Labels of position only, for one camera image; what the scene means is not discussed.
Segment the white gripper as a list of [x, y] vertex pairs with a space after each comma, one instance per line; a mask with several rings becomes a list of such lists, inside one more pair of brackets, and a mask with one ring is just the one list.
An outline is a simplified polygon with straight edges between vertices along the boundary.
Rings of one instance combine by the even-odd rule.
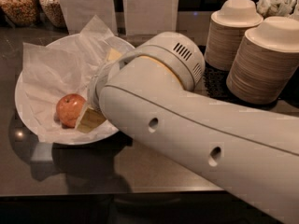
[[116, 49], [107, 54], [107, 62], [93, 76], [88, 88], [88, 102], [99, 110], [99, 96], [107, 82], [137, 58], [147, 58], [164, 65], [186, 91], [193, 91], [205, 71], [202, 52], [187, 36], [164, 32], [123, 55]]

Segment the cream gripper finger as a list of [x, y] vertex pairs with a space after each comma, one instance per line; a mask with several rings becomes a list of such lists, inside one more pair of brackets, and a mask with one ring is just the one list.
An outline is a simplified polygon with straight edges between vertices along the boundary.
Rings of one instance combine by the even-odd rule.
[[89, 133], [106, 121], [104, 115], [94, 110], [90, 105], [83, 106], [76, 121], [75, 129], [82, 133]]

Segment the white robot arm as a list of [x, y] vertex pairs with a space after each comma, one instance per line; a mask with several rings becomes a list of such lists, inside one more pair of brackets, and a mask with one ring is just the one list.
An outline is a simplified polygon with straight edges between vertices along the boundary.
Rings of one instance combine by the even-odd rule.
[[99, 68], [88, 99], [136, 141], [299, 224], [299, 118], [194, 93], [204, 67], [188, 37], [161, 33]]

